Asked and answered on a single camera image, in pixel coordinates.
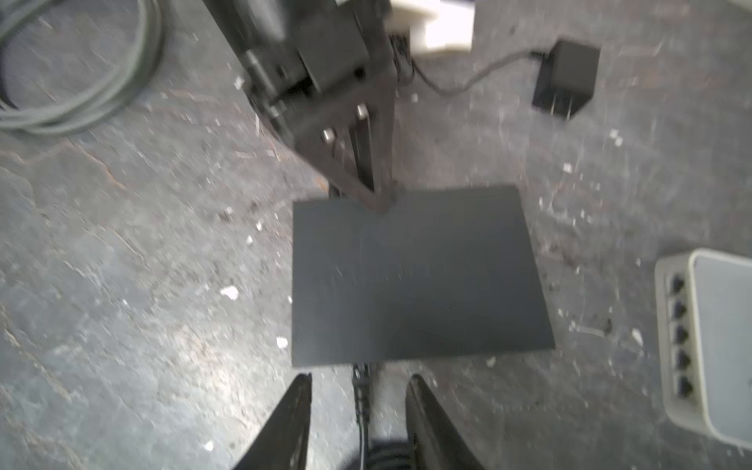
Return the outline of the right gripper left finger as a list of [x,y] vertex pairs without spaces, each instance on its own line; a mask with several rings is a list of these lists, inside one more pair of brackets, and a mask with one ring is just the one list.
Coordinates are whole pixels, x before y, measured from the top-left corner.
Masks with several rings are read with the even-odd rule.
[[298,374],[234,469],[305,469],[312,398],[311,374]]

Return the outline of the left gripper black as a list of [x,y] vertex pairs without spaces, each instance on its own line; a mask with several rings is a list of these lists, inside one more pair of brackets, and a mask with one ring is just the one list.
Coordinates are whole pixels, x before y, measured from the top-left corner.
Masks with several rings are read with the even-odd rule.
[[209,1],[266,129],[347,196],[392,205],[388,1]]

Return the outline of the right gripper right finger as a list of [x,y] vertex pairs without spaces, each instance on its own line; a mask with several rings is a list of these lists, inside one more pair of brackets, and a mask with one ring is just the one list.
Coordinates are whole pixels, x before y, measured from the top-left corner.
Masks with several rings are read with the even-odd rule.
[[484,469],[419,374],[407,385],[405,414],[413,469]]

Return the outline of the dark grey network switch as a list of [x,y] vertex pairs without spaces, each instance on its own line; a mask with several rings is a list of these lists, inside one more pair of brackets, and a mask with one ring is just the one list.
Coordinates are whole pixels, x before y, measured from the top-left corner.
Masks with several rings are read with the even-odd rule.
[[551,350],[519,190],[410,192],[387,213],[293,207],[297,368]]

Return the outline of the black power adapter with cord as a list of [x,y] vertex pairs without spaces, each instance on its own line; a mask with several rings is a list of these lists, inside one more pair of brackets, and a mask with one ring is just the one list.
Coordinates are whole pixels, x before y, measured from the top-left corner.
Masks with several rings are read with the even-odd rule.
[[523,50],[488,64],[461,84],[442,86],[429,78],[409,53],[403,53],[410,74],[420,78],[433,92],[452,98],[463,94],[495,72],[520,61],[540,65],[531,105],[552,116],[569,121],[587,106],[597,87],[601,49],[571,39],[559,39],[548,50]]

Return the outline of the white rectangular box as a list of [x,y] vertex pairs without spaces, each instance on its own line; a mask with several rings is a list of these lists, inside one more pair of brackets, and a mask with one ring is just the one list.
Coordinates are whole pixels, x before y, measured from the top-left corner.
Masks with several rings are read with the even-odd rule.
[[751,448],[751,262],[697,249],[654,270],[663,405],[689,431]]

